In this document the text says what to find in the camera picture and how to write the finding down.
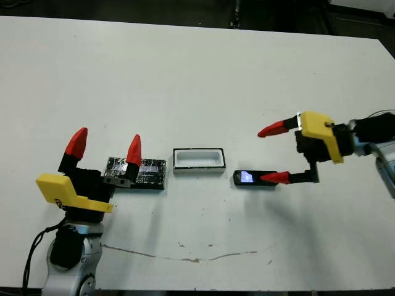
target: red fingertip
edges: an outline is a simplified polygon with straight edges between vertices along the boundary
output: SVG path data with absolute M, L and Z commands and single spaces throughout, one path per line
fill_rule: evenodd
M 72 155 L 81 160 L 82 156 L 84 156 L 84 151 L 86 147 L 86 137 L 88 137 L 88 129 L 81 128 L 71 138 L 64 153 Z
M 136 134 L 130 144 L 128 155 L 126 157 L 127 163 L 134 163 L 138 166 L 141 165 L 141 140 L 140 135 Z
M 264 138 L 267 136 L 274 136 L 275 134 L 286 133 L 288 131 L 289 129 L 284 126 L 284 120 L 282 120 L 265 127 L 258 133 L 258 137 Z
M 263 181 L 273 182 L 273 183 L 283 183 L 289 184 L 289 172 L 284 171 L 282 173 L 271 173 L 267 175 L 263 175 L 260 177 Z

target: white table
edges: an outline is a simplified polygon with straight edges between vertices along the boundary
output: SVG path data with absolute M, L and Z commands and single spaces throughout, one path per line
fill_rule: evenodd
M 348 122 L 393 108 L 394 93 L 395 62 L 377 40 L 1 17 L 0 286 L 21 286 L 34 236 L 62 218 L 35 178 L 56 172 L 87 126 L 80 167 L 124 157 L 135 133 L 143 157 L 168 160 L 165 191 L 111 200 L 97 288 L 390 288 L 395 202 L 373 157 L 319 164 L 321 183 L 275 191 L 231 176 L 307 168 L 293 133 L 259 139 L 264 126 L 303 110 Z M 174 176 L 174 147 L 222 147 L 227 169 Z M 33 256 L 32 287 L 53 237 Z

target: phone screen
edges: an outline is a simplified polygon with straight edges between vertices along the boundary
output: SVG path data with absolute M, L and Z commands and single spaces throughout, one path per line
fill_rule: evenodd
M 247 171 L 241 171 L 240 182 L 242 182 L 242 183 L 252 183 L 252 182 L 254 182 L 254 178 Z

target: mobile phone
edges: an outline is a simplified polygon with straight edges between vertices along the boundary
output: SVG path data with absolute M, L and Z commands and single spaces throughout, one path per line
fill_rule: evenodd
M 235 171 L 233 173 L 233 182 L 237 186 L 276 186 L 277 183 L 267 182 L 261 180 L 259 177 L 271 173 L 277 173 L 276 171 Z

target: foil-wrapped block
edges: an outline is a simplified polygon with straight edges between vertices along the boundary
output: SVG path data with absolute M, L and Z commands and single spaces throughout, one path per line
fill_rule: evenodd
M 127 167 L 124 158 L 109 157 L 104 177 L 119 178 L 124 175 Z M 166 160 L 142 159 L 136 182 L 130 188 L 165 189 Z

